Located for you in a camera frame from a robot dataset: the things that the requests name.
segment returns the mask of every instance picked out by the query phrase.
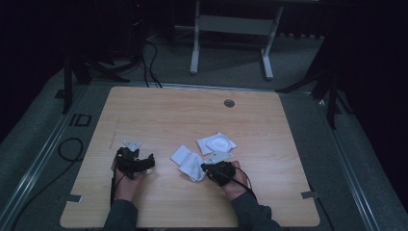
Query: wooden table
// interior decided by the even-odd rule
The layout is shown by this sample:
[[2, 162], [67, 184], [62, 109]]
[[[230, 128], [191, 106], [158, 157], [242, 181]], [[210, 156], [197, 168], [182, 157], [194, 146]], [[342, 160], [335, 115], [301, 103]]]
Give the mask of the wooden table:
[[[224, 105], [235, 102], [233, 108]], [[61, 225], [101, 227], [109, 213], [113, 158], [123, 141], [142, 142], [140, 157], [154, 153], [138, 201], [138, 227], [235, 227], [223, 191], [208, 178], [194, 183], [169, 158], [181, 145], [199, 153], [197, 139], [220, 132], [237, 148], [233, 159], [248, 174], [260, 204], [283, 226], [316, 226], [319, 215], [279, 96], [245, 90], [116, 87], [106, 102]]]

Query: round hole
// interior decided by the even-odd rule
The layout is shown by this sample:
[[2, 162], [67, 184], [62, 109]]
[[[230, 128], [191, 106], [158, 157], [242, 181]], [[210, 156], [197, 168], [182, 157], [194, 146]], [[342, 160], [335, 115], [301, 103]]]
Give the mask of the round hole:
[[226, 99], [226, 100], [224, 101], [224, 105], [225, 105], [225, 107], [227, 107], [227, 108], [232, 108], [232, 107], [235, 106], [235, 102], [234, 102], [234, 100], [232, 100], [232, 99]]

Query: black cable on floor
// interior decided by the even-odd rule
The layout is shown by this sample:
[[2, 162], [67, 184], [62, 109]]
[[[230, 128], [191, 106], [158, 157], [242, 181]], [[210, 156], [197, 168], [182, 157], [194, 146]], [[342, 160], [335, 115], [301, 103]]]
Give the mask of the black cable on floor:
[[[66, 142], [68, 142], [68, 141], [77, 141], [77, 142], [80, 144], [80, 150], [79, 150], [78, 154], [76, 155], [76, 157], [75, 157], [74, 159], [66, 158], [66, 157], [63, 155], [62, 151], [61, 151], [62, 146], [63, 146]], [[15, 230], [15, 227], [17, 226], [18, 220], [21, 218], [21, 216], [23, 215], [24, 211], [28, 208], [28, 206], [29, 206], [39, 195], [41, 195], [49, 186], [51, 186], [52, 184], [54, 184], [55, 181], [57, 181], [57, 180], [58, 180], [60, 177], [62, 177], [67, 171], [69, 171], [75, 163], [84, 160], [83, 158], [80, 159], [80, 156], [81, 156], [81, 154], [82, 154], [83, 149], [84, 149], [84, 144], [83, 144], [82, 141], [79, 140], [78, 138], [70, 138], [70, 139], [67, 139], [67, 140], [65, 140], [65, 141], [63, 141], [63, 142], [60, 143], [60, 145], [58, 146], [58, 154], [59, 154], [60, 157], [63, 158], [65, 161], [70, 162], [69, 166], [68, 166], [63, 172], [61, 172], [57, 177], [55, 177], [52, 181], [50, 181], [46, 186], [44, 186], [41, 190], [39, 190], [29, 201], [27, 201], [27, 203], [24, 204], [24, 206], [21, 208], [20, 212], [17, 214], [17, 217], [16, 217], [15, 220], [14, 220], [12, 230]]]
[[143, 63], [143, 78], [144, 78], [144, 83], [148, 88], [150, 88], [148, 82], [147, 82], [147, 72], [150, 74], [151, 79], [153, 80], [154, 84], [156, 85], [157, 88], [162, 88], [162, 84], [159, 82], [157, 76], [153, 73], [152, 68], [153, 68], [153, 63], [156, 59], [157, 56], [157, 46], [153, 44], [150, 41], [146, 42], [147, 44], [153, 46], [155, 48], [155, 53], [153, 55], [152, 61], [150, 62], [150, 66], [147, 67], [146, 60], [144, 56], [141, 56], [141, 62]]

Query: table leg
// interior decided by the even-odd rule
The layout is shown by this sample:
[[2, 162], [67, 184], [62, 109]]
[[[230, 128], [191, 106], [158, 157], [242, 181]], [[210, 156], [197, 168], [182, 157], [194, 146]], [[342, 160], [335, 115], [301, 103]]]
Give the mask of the table leg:
[[270, 66], [270, 60], [269, 60], [269, 52], [270, 52], [270, 47], [272, 46], [273, 39], [275, 38], [276, 35], [276, 30], [279, 25], [279, 20], [282, 15], [283, 7], [279, 7], [276, 16], [273, 20], [272, 26], [270, 27], [270, 32], [268, 35], [268, 44], [265, 48], [261, 49], [261, 56], [262, 56], [262, 62], [264, 63], [264, 70], [265, 70], [265, 77], [269, 80], [273, 79], [273, 73], [272, 73], [272, 67]]
[[196, 74], [198, 72], [198, 57], [200, 55], [199, 38], [199, 20], [200, 20], [200, 1], [195, 1], [195, 26], [194, 26], [194, 48], [192, 49], [190, 73]]

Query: person's right hand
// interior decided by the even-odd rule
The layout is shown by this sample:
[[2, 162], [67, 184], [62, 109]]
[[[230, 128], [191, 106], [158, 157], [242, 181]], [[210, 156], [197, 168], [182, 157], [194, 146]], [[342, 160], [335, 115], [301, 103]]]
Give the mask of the person's right hand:
[[[231, 164], [234, 167], [241, 168], [240, 163], [238, 161], [232, 162]], [[248, 187], [248, 180], [246, 178], [246, 175], [239, 169], [236, 170], [234, 179]], [[234, 181], [230, 181], [228, 184], [222, 186], [221, 188], [224, 190], [225, 194], [227, 195], [230, 201], [246, 192], [246, 188], [244, 188], [242, 185], [237, 184]]]

